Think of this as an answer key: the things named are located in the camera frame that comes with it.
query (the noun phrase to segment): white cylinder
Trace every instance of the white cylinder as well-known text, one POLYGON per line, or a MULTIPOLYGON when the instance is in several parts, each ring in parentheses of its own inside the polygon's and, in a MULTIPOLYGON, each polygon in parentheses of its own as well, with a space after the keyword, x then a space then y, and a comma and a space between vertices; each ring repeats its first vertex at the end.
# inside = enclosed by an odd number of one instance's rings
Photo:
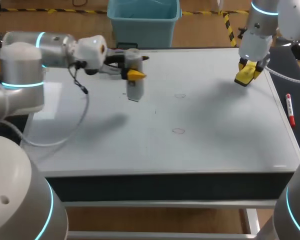
POLYGON ((27 154, 0 136, 0 240, 63 240, 61 201, 27 154))
POLYGON ((276 202, 273 224, 280 240, 300 240, 300 165, 276 202))

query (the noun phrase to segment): cable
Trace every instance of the cable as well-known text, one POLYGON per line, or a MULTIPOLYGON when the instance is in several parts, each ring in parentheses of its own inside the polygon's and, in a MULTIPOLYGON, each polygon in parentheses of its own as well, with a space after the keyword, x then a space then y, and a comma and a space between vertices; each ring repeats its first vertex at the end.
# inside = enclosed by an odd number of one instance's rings
MULTIPOLYGON (((69 68, 69 72, 71 74, 71 76, 74 78, 75 81, 77 81, 77 69, 75 71, 75 74, 73 75, 70 71, 70 68, 69 68)), ((42 147, 42 148, 48 148, 48 147, 54 147, 54 146, 58 146, 58 145, 61 145, 61 144, 64 144, 65 142, 67 142, 76 132, 77 130, 79 129, 80 125, 82 124, 82 122, 84 121, 84 119, 86 118, 86 115, 88 113, 88 109, 89 109, 89 106, 90 106, 90 96, 88 94, 88 90, 82 86, 79 82, 78 82, 80 89, 84 92, 85 94, 85 106, 84 106, 84 110, 83 110, 83 113, 78 121, 78 123, 76 124, 76 126, 74 127, 74 129, 70 132, 70 134, 65 137, 64 139, 60 140, 60 141, 57 141, 57 142, 53 142, 53 143, 35 143, 35 142, 32 142, 31 140, 27 139, 25 137, 25 135, 19 130, 19 128, 17 128, 13 123, 5 120, 6 116, 9 114, 9 98, 8 98, 8 95, 7 95, 7 92, 6 92, 6 89, 0 84, 0 89, 2 91, 2 93, 4 94, 4 102, 5 102, 5 110, 4 110, 4 114, 2 116, 2 118, 0 119, 0 123, 1 124, 4 124, 6 126, 8 126, 9 128, 11 128, 13 131, 15 131, 15 133, 23 140, 25 141, 27 144, 29 145, 32 145, 34 147, 42 147)))
POLYGON ((291 82, 294 82, 294 83, 297 83, 297 84, 300 84, 300 80, 298 79, 294 79, 294 78, 291 78, 291 77, 288 77, 288 76, 285 76, 285 75, 282 75, 281 73, 278 73, 270 68, 268 68, 267 66, 264 67, 264 69, 268 70, 270 73, 272 73, 273 75, 276 75, 282 79, 285 79, 285 80, 288 80, 288 81, 291 81, 291 82))
POLYGON ((27 144, 32 145, 34 147, 41 147, 41 148, 48 148, 48 147, 54 147, 54 146, 58 146, 61 144, 64 144, 65 142, 67 142, 79 129, 81 123, 84 121, 87 113, 88 113, 88 109, 89 109, 89 105, 90 105, 90 97, 89 94, 85 95, 85 107, 83 110, 83 113, 81 115, 80 120, 78 121, 78 123, 76 124, 76 126, 74 127, 74 129, 70 132, 70 134, 65 137, 64 139, 60 140, 60 141, 56 141, 53 143, 47 143, 47 144, 42 144, 42 143, 36 143, 36 142, 32 142, 31 140, 27 139, 24 134, 19 130, 19 128, 17 128, 14 124, 12 124, 11 122, 7 121, 7 120, 0 120, 1 124, 4 124, 6 126, 8 126, 9 128, 11 128, 13 131, 15 131, 15 133, 23 140, 25 141, 27 144))

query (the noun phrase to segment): red marker cap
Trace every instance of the red marker cap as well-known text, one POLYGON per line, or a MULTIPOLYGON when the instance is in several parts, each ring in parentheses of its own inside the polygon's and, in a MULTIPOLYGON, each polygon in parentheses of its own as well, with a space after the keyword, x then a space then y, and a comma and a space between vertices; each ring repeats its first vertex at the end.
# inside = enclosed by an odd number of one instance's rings
POLYGON ((294 128, 296 126, 295 117, 289 116, 289 121, 290 121, 291 127, 294 128))

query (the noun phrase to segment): robotic arm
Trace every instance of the robotic arm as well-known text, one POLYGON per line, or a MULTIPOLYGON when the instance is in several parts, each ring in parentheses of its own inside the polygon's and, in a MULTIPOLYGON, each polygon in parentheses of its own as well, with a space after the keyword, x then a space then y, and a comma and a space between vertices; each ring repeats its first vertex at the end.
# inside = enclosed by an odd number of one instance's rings
POLYGON ((47 67, 82 68, 88 75, 98 72, 121 75, 127 82, 128 99, 138 102, 144 93, 142 62, 146 59, 137 49, 126 52, 108 49, 101 35, 75 41, 68 34, 8 32, 0 49, 0 83, 5 90, 3 94, 0 88, 0 119, 35 113, 43 108, 43 68, 47 67))
POLYGON ((300 0, 252 0, 239 48, 235 82, 247 86, 270 61, 269 49, 279 29, 288 40, 300 40, 300 0))

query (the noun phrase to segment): yellow black caution tape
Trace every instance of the yellow black caution tape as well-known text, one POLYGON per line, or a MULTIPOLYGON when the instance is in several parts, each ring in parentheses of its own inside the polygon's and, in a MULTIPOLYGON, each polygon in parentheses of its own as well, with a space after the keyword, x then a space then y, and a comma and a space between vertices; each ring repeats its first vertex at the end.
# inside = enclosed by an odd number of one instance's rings
POLYGON ((183 15, 221 15, 223 14, 245 14, 248 15, 249 11, 235 10, 235 11, 183 11, 183 15))
POLYGON ((230 21, 229 21, 229 14, 228 13, 224 13, 223 14, 223 19, 224 19, 224 23, 225 23, 225 27, 228 31, 228 36, 231 42, 231 47, 237 47, 237 42, 236 42, 236 38, 234 35, 234 31, 232 30, 232 27, 230 25, 230 21))
POLYGON ((61 9, 61 8, 1 8, 1 12, 55 12, 80 13, 80 14, 107 14, 105 10, 77 10, 77 9, 61 9))
MULTIPOLYGON (((1 8, 1 12, 68 12, 81 14, 106 14, 106 10, 78 10, 78 9, 62 9, 62 8, 1 8)), ((249 14, 249 11, 235 10, 235 11, 183 11, 183 15, 223 15, 223 14, 249 14)))

